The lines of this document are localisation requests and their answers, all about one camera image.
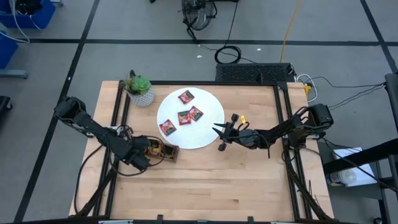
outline wooden table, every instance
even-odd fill
[[[103,126],[111,122],[118,82],[103,82],[94,120]],[[307,105],[303,85],[288,83],[292,111]],[[186,86],[154,85],[155,101],[147,108],[130,104],[127,125],[135,135],[147,134],[162,138],[156,116],[162,100],[171,92]],[[245,115],[252,129],[270,129],[278,125],[275,96],[268,86],[196,86],[214,94],[225,111],[226,121],[233,113]],[[283,94],[280,94],[285,113]],[[125,97],[122,96],[118,124]],[[181,150],[177,163],[163,161],[136,177],[118,176],[111,218],[165,220],[234,220],[293,221],[285,164],[282,162],[282,141],[271,147],[271,158],[266,150],[248,150],[230,144],[225,152],[217,150],[220,140],[195,150]],[[84,157],[98,147],[96,139],[89,139]],[[315,151],[317,144],[307,141]],[[78,207],[81,209],[98,186],[105,150],[95,154],[86,164],[80,180]],[[331,217],[330,198],[319,155],[301,150],[307,181],[311,180],[312,194],[321,208]],[[125,173],[137,172],[132,166],[121,164]],[[101,213],[106,203],[103,194]],[[305,217],[300,193],[297,194],[300,216]]]

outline floor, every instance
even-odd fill
[[[24,30],[32,43],[19,44],[8,65],[27,70],[29,78],[0,79],[0,95],[14,104],[0,129],[0,223],[68,215],[86,139],[52,119],[60,94],[79,97],[93,114],[101,82],[119,80],[130,69],[152,80],[215,79],[214,52],[189,41],[180,0],[63,2],[45,30]],[[234,10],[232,2],[217,6],[217,18],[196,33],[212,48],[226,41]],[[293,0],[240,0],[230,43],[255,62],[278,62],[294,8]],[[297,73],[323,76],[335,85],[381,83],[385,74],[397,72],[397,8],[396,0],[303,0],[284,62]],[[1,29],[21,37],[18,30]],[[321,79],[315,84],[314,103],[328,105],[362,90],[335,89]],[[326,136],[333,142],[367,148],[397,137],[384,90],[332,113],[335,124]],[[31,178],[40,160],[41,171]],[[381,170],[387,175],[385,163]],[[377,200],[333,187],[330,193],[341,221],[372,223],[380,215]],[[391,202],[395,210],[396,203]],[[391,216],[397,223],[397,214]]]

